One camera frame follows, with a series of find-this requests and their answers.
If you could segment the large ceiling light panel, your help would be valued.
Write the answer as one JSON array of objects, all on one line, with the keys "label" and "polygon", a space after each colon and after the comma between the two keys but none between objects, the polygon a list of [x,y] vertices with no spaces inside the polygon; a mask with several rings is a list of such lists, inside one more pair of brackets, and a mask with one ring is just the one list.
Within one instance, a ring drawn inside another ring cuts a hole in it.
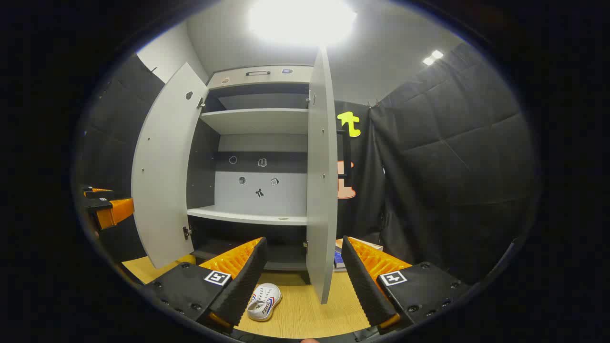
[{"label": "large ceiling light panel", "polygon": [[257,37],[298,46],[342,41],[356,18],[343,0],[257,0],[247,15],[248,29]]}]

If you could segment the black quilted curtain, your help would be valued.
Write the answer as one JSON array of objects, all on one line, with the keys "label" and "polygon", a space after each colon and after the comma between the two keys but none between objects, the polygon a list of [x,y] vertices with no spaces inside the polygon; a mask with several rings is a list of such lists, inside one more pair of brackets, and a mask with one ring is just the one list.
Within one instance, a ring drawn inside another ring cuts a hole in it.
[{"label": "black quilted curtain", "polygon": [[461,43],[370,112],[386,178],[384,250],[475,284],[524,236],[538,203],[538,145],[518,100]]}]

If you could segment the black backdrop cloth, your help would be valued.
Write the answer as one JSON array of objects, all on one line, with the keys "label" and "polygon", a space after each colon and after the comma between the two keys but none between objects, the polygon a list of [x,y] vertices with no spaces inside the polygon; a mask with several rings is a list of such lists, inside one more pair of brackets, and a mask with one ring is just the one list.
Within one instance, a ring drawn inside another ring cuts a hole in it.
[{"label": "black backdrop cloth", "polygon": [[354,127],[360,131],[349,139],[355,195],[338,199],[336,237],[351,236],[377,244],[384,226],[386,182],[370,109],[346,101],[335,101],[334,106],[337,115],[350,111],[357,117]]}]

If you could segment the white canvas shoe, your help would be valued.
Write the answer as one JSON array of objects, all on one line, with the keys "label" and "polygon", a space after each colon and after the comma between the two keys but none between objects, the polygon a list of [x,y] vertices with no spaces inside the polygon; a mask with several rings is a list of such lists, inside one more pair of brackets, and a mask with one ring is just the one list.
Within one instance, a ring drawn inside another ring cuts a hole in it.
[{"label": "white canvas shoe", "polygon": [[253,291],[246,314],[253,321],[268,321],[282,298],[279,287],[272,283],[262,283]]}]

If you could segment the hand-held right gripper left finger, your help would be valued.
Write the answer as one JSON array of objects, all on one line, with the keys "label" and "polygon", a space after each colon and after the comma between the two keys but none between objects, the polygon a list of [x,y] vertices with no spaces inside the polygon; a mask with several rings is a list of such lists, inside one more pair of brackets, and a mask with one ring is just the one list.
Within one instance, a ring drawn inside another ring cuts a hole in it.
[{"label": "hand-held right gripper left finger", "polygon": [[267,256],[267,239],[258,237],[200,265],[180,262],[142,293],[179,317],[230,333],[250,304]]}]

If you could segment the grey shoe cabinet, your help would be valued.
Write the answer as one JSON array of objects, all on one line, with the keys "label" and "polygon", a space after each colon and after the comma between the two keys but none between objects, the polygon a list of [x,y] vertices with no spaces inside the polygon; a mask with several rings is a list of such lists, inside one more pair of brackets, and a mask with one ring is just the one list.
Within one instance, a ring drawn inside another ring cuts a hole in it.
[{"label": "grey shoe cabinet", "polygon": [[[248,71],[270,75],[246,77]],[[311,65],[217,71],[190,153],[187,214],[212,228],[195,254],[212,258],[266,236],[269,271],[306,270],[308,90]]]}]

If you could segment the grey cabinet door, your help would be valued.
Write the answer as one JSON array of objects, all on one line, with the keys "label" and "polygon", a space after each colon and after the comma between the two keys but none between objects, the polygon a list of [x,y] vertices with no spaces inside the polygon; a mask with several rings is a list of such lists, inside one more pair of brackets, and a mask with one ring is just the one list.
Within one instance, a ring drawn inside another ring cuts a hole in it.
[{"label": "grey cabinet door", "polygon": [[327,304],[337,233],[337,134],[327,50],[319,48],[309,82],[307,148],[307,253],[309,280]]},{"label": "grey cabinet door", "polygon": [[187,216],[187,176],[200,100],[208,88],[188,63],[155,98],[132,162],[134,220],[144,251],[161,269],[193,251]]}]

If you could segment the stack of books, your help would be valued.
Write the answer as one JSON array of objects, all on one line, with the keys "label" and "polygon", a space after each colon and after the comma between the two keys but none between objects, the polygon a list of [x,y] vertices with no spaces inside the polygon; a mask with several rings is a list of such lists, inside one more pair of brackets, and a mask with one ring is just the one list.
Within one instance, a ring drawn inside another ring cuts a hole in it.
[{"label": "stack of books", "polygon": [[[334,272],[343,272],[346,271],[344,259],[342,258],[342,247],[344,239],[335,240],[335,250],[334,250]],[[373,247],[375,250],[383,251],[383,247],[378,244],[370,243],[364,240],[356,239],[363,244],[366,244],[370,247]]]}]

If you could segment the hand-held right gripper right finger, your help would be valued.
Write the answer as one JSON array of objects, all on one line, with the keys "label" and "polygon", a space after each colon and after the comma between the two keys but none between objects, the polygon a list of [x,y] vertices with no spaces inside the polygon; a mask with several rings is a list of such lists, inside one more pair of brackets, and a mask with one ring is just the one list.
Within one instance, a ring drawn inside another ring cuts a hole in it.
[{"label": "hand-held right gripper right finger", "polygon": [[433,263],[407,263],[353,237],[343,238],[341,255],[360,306],[380,334],[446,313],[471,288]]}]

